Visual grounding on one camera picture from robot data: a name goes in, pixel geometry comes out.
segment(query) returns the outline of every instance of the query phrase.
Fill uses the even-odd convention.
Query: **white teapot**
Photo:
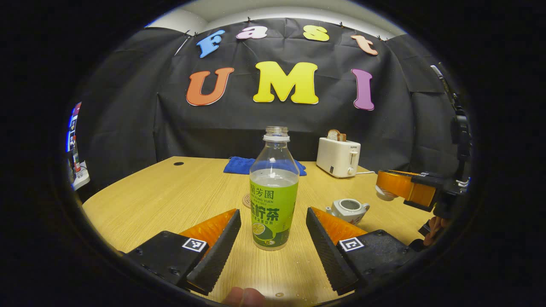
[[[361,204],[356,199],[345,198],[335,200],[332,203],[332,207],[326,207],[326,212],[335,217],[339,217],[348,223],[356,225],[362,220],[362,217],[369,208],[370,205],[367,203]]]

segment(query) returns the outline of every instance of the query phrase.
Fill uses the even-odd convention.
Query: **lime illustration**
[[[266,225],[262,223],[252,224],[252,233],[260,240],[273,239],[273,232]]]
[[[252,224],[252,233],[255,235],[262,234],[265,231],[265,225],[262,223],[254,223]]]

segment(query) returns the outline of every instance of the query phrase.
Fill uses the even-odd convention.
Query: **coaster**
[[[250,194],[247,194],[242,198],[242,204],[245,205],[245,207],[250,208]]]

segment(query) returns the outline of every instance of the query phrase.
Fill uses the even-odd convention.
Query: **white toaster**
[[[358,169],[360,143],[320,138],[317,165],[337,178],[352,177]]]

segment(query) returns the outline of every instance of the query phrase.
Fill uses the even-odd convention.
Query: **blue cloth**
[[[256,161],[256,159],[245,159],[241,157],[231,157],[229,159],[228,164],[224,168],[224,173],[233,173],[233,174],[246,174],[248,175],[250,173],[250,166]],[[300,162],[294,160],[296,162],[296,165],[300,169],[300,176],[305,176],[307,173],[305,172],[305,166],[303,166]],[[286,164],[283,163],[271,163],[269,161],[263,161],[264,167],[263,168],[269,168],[271,164],[274,164],[274,168],[280,168],[284,169],[284,166]]]

